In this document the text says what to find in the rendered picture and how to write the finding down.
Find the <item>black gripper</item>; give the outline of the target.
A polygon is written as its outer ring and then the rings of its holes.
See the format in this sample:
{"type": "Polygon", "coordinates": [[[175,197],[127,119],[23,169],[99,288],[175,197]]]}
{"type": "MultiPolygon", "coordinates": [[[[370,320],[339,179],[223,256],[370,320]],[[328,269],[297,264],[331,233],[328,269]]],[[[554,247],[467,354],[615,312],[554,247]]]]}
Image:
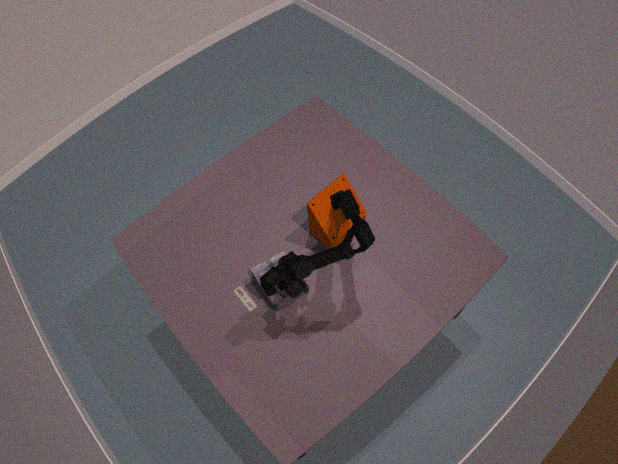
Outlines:
{"type": "MultiPolygon", "coordinates": [[[[277,284],[276,286],[278,287],[279,290],[283,290],[283,288],[281,287],[281,285],[283,285],[284,283],[286,283],[284,280],[282,280],[279,284],[277,284]]],[[[261,286],[263,287],[264,291],[266,292],[266,294],[268,296],[272,296],[273,294],[275,294],[277,292],[276,287],[272,288],[271,290],[269,290],[261,281],[261,286]]]]}

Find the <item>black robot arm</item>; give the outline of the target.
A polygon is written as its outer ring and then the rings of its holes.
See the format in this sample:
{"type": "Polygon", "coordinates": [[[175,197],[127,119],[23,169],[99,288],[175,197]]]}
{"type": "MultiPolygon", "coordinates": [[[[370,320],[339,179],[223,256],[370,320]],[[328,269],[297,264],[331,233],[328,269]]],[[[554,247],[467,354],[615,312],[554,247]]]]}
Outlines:
{"type": "Polygon", "coordinates": [[[366,220],[362,220],[360,216],[360,206],[351,189],[345,191],[341,190],[330,195],[330,198],[334,210],[341,209],[346,220],[351,219],[353,223],[352,227],[347,231],[344,241],[338,246],[310,256],[297,256],[291,251],[289,254],[281,257],[278,261],[278,265],[272,267],[260,278],[262,283],[269,290],[284,280],[286,283],[281,285],[281,287],[285,289],[292,298],[296,297],[303,292],[303,290],[306,290],[306,283],[302,279],[308,277],[313,270],[343,259],[351,259],[357,253],[365,252],[373,244],[373,241],[375,241],[375,237],[366,220]],[[361,246],[359,249],[355,250],[353,250],[350,245],[354,235],[361,246]]]}

